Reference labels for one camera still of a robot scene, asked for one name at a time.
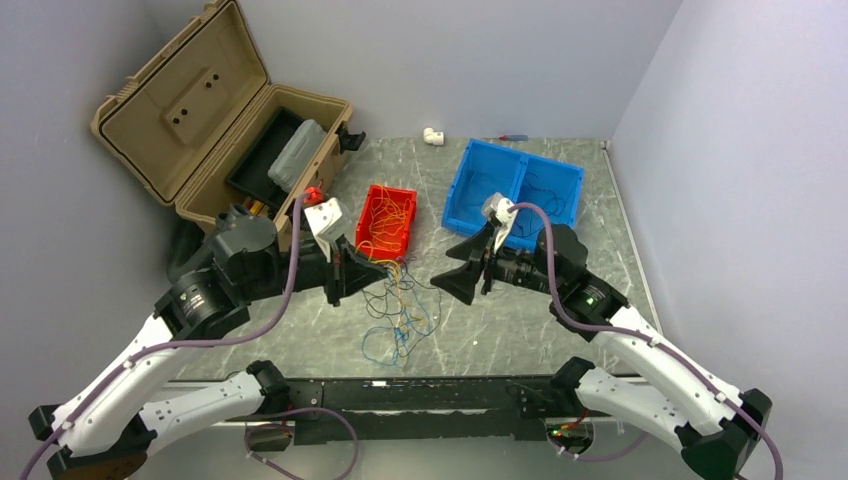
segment blue plastic bin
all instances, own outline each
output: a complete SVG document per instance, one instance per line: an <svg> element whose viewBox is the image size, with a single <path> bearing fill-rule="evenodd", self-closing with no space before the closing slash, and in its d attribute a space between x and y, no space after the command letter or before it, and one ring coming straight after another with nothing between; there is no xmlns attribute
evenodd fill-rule
<svg viewBox="0 0 848 480"><path fill-rule="evenodd" d="M580 167L472 139L448 190L442 226L465 235L477 233L486 221L483 203L501 192L515 203L539 205L553 223L573 227L582 184ZM521 211L506 245L533 250L541 229L535 213Z"/></svg>

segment marble table surface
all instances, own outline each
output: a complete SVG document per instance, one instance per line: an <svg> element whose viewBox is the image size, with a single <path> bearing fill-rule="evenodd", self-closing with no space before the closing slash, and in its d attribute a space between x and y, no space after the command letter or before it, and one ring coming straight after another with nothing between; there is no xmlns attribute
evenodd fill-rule
<svg viewBox="0 0 848 480"><path fill-rule="evenodd" d="M372 183L417 191L418 210L407 255L409 272L427 285L433 275L462 264L444 255L463 237L443 228L441 216L467 142L467 138L447 138L444 146L433 147L420 138L372 140L351 155L330 189L357 218ZM589 249L588 266L656 325L600 142L531 139L493 143L585 169L575 230ZM348 238L353 241L353 228ZM374 284L368 290L381 293L384 288ZM383 366L364 358L363 335L372 326L385 325L385 320L368 315L363 295L343 299L341 306L334 308L326 303L322 290L313 289L294 295L274 330L247 344L204 352L178 379L221 379L257 359L273 361L287 377L550 374L575 355L614 373L632 372L559 326L548 313L548 295L496 283L488 295L478 293L472 306L447 294L441 295L439 302L434 290L420 289L419 297L440 323L432 335L421 340L403 367ZM254 303L252 320L231 335L263 325L279 302L275 297ZM391 334L386 333L370 337L365 350L390 362L393 346Z"/></svg>

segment red object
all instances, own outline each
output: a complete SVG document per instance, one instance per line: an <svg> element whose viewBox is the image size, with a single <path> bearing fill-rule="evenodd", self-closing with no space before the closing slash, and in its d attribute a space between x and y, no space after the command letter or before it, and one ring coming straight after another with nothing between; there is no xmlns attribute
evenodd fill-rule
<svg viewBox="0 0 848 480"><path fill-rule="evenodd" d="M409 226L415 220L417 197L418 194L412 190L371 185L356 225L357 249L364 255L380 260L403 257L409 248ZM399 209L398 213L387 212L396 208ZM398 221L389 228L372 228L384 226L387 217L398 218Z"/></svg>
<svg viewBox="0 0 848 480"><path fill-rule="evenodd" d="M319 184L317 187L309 187L306 189L306 193L309 194L303 200L304 207L314 207L319 203L324 203L324 192L321 191L321 185Z"/></svg>

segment gray wall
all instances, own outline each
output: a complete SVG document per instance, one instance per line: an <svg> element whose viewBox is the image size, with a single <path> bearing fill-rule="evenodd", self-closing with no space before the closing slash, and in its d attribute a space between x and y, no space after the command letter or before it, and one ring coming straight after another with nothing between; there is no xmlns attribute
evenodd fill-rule
<svg viewBox="0 0 848 480"><path fill-rule="evenodd" d="M30 410L90 382L166 287L172 215L88 127L162 44L136 1L0 3L0 478L37 446Z"/></svg>
<svg viewBox="0 0 848 480"><path fill-rule="evenodd" d="M243 0L273 81L374 137L609 138L681 0ZM166 37L204 0L145 0Z"/></svg>
<svg viewBox="0 0 848 480"><path fill-rule="evenodd" d="M764 3L684 2L613 166L667 333L772 396L786 478L844 478L848 6Z"/></svg>

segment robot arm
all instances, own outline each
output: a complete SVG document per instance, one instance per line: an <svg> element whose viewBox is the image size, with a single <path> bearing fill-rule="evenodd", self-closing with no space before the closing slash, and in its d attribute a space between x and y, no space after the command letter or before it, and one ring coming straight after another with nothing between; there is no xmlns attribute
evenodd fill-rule
<svg viewBox="0 0 848 480"><path fill-rule="evenodd" d="M331 199L306 209L307 217L326 204L338 208ZM328 230L345 221L350 220L339 215L320 227L310 225L314 238L296 249L300 273L293 291L323 287L327 301L338 305L340 298L385 277L382 268L352 253L344 228ZM332 254L325 254L325 249ZM209 341L214 343L246 323L251 302L283 291L291 254L279 251L277 231L269 219L253 216L240 205L221 214L216 231L186 262L138 335L106 370L65 404L41 406L30 414L36 438L61 433L56 439L61 449L48 461L53 477L124 478L165 445L218 421L286 410L288 387L270 362L254 362L220 386L146 402L200 354L200 347L212 346ZM152 346L185 340L207 344L183 343L133 360ZM96 391L107 377L111 382ZM94 400L68 421L92 393Z"/></svg>
<svg viewBox="0 0 848 480"><path fill-rule="evenodd" d="M516 214L512 202L496 194L485 204L483 214L488 219L483 229L447 251L451 258L466 260L465 264L433 277L430 283L470 305L481 276L484 295L496 280L551 293L553 276L568 317L563 318L555 308L558 305L551 303L556 321L630 364L652 385L646 389L616 382L591 362L572 358L552 380L561 401L607 412L654 434L680 450L687 464L705 479L733 478L759 435L728 403L764 426L771 400L757 389L743 393L720 380L651 327L624 295L586 269L588 251L567 225L552 226L550 245L546 232L540 231L535 251L528 252L502 247ZM549 251L553 262L549 262ZM713 393L699 375L719 393Z"/></svg>

